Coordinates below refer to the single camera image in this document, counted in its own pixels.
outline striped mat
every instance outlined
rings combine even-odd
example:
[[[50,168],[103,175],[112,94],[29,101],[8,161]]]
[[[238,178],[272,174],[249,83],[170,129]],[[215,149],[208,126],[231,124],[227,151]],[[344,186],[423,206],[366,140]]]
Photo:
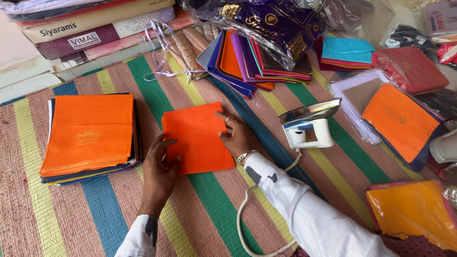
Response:
[[[313,82],[306,86],[277,83],[272,92],[259,90],[255,99],[261,108],[212,77],[188,84],[186,75],[180,74],[146,82],[143,75],[156,69],[151,53],[3,103],[0,256],[113,256],[141,201],[141,167],[71,186],[40,183],[38,170],[46,153],[49,99],[124,91],[134,94],[145,148],[161,133],[164,112],[221,101],[227,112],[248,124],[268,155],[284,168],[296,154],[288,147],[277,116],[332,98],[324,86],[334,73],[320,71],[316,54],[310,50],[308,55]],[[181,70],[170,56],[167,61],[168,70]],[[429,170],[412,172],[384,145],[359,139],[342,111],[329,119],[329,128],[336,144],[303,150],[299,165],[289,174],[309,184],[315,194],[364,227],[373,228],[364,197],[368,185],[433,177]],[[180,177],[160,216],[157,256],[248,256],[238,239],[235,221],[244,191],[253,184],[240,166]],[[253,194],[243,214],[244,235],[255,252],[269,253],[292,236],[262,192],[256,189]]]

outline turquoise cloth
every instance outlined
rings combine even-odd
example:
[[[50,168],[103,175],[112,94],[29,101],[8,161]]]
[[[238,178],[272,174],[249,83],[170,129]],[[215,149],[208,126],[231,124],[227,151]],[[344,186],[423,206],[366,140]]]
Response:
[[[322,58],[370,64],[374,51],[367,40],[324,36]]]

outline hand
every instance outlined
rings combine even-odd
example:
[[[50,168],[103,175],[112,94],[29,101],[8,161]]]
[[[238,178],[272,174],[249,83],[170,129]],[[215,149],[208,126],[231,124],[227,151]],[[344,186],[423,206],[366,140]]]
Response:
[[[137,216],[148,214],[159,218],[160,212],[170,197],[178,178],[178,167],[181,157],[174,159],[171,167],[167,169],[167,159],[164,158],[167,146],[176,144],[178,139],[163,141],[164,134],[161,134],[151,144],[143,163],[143,200],[138,210]]]
[[[254,144],[255,138],[244,122],[232,114],[225,115],[216,112],[216,115],[224,121],[229,118],[226,123],[228,135],[219,132],[219,137],[225,148],[227,148],[235,159],[238,159],[238,157],[249,150],[256,149]]]

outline white sleeve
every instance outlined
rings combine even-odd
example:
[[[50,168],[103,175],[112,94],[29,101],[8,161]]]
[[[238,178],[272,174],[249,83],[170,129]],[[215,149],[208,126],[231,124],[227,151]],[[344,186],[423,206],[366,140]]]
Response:
[[[157,221],[153,216],[140,215],[125,236],[115,257],[154,257],[157,242]]]
[[[284,217],[297,243],[312,257],[397,257],[382,239],[317,197],[260,153],[244,170]]]

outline silver bracelet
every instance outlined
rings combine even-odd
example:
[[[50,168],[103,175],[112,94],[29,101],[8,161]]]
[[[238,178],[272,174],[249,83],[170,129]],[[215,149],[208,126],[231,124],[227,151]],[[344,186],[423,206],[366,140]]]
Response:
[[[253,154],[253,153],[258,153],[259,151],[257,151],[256,149],[253,149],[253,150],[250,150],[250,151],[247,151],[245,153],[243,153],[240,157],[238,157],[238,164],[240,164],[241,166],[243,166],[243,160],[246,158],[246,156],[250,155],[250,154]]]

